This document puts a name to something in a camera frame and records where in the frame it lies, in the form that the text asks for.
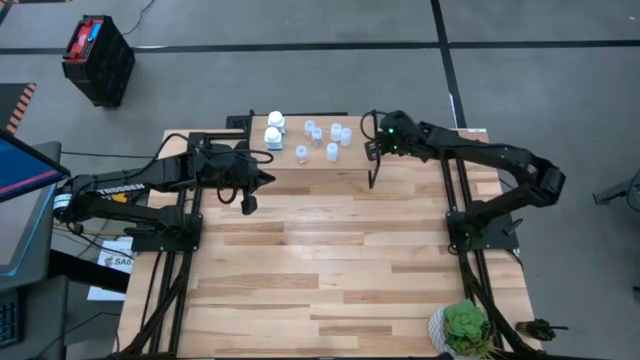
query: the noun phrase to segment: white container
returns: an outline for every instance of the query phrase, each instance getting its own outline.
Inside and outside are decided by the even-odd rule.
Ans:
[[[344,147],[351,145],[351,129],[342,129],[342,131],[340,132],[340,145]]]
[[[298,164],[304,164],[307,162],[307,147],[304,145],[299,145],[296,148],[296,160],[298,160]]]
[[[311,132],[311,145],[319,147],[322,145],[322,129],[315,128]]]
[[[282,135],[284,135],[286,132],[284,128],[284,116],[282,116],[282,113],[280,111],[272,111],[269,113],[267,126],[278,129],[278,131],[280,131]]]
[[[264,131],[264,142],[267,144],[267,150],[269,151],[282,150],[282,134],[277,128],[268,127]]]
[[[331,124],[331,141],[339,142],[341,132],[342,132],[342,125],[338,123]]]
[[[304,122],[304,136],[311,140],[311,133],[313,132],[313,129],[316,128],[316,122],[313,120],[307,120]]]
[[[338,144],[330,143],[327,145],[327,160],[338,161]]]

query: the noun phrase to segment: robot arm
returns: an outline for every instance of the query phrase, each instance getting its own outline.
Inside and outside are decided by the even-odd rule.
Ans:
[[[564,174],[550,161],[505,144],[467,140],[457,132],[413,120],[402,111],[386,114],[375,139],[365,145],[369,160],[384,154],[429,159],[462,159],[508,171],[518,186],[487,202],[473,201],[462,217],[468,236],[479,236],[489,221],[527,205],[544,207],[558,201]]]
[[[273,176],[258,169],[259,162],[250,156],[251,153],[246,141],[239,142],[234,149],[228,145],[213,143],[200,147],[190,146],[182,154],[154,159],[140,169],[79,175],[67,180],[57,189],[54,216],[59,221],[74,226],[94,217],[136,223],[137,227],[125,229],[127,234],[134,236],[134,243],[135,236],[174,239],[174,243],[180,243],[180,239],[195,239],[196,234],[199,237],[202,223],[199,214],[185,214],[178,206],[155,209],[123,204],[110,200],[108,195],[141,189],[179,192],[196,187],[217,189],[219,195],[221,189],[232,189],[232,198],[221,201],[231,203],[236,193],[242,191],[242,213],[250,215],[258,207],[253,192],[275,181]],[[82,228],[78,225],[72,231],[80,233]],[[181,248],[183,246],[178,245],[173,249]]]

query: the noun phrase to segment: computer monitor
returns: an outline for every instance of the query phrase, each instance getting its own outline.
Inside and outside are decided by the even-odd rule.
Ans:
[[[69,170],[0,130],[0,203],[54,184]]]

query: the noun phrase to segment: green succulent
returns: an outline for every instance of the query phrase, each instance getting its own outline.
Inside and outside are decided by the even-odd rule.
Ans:
[[[490,359],[493,335],[484,313],[471,300],[444,309],[444,330],[449,345],[457,354]]]

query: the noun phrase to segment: paper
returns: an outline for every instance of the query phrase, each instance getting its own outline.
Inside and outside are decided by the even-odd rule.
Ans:
[[[128,236],[120,237],[117,241],[104,241],[102,247],[110,250],[117,250],[131,256],[131,242],[133,239]],[[133,260],[108,250],[101,250],[98,257],[98,264],[112,269],[120,270],[131,274],[133,269]],[[125,294],[115,291],[104,290],[102,288],[92,286],[89,289],[87,300],[90,301],[124,301]]]

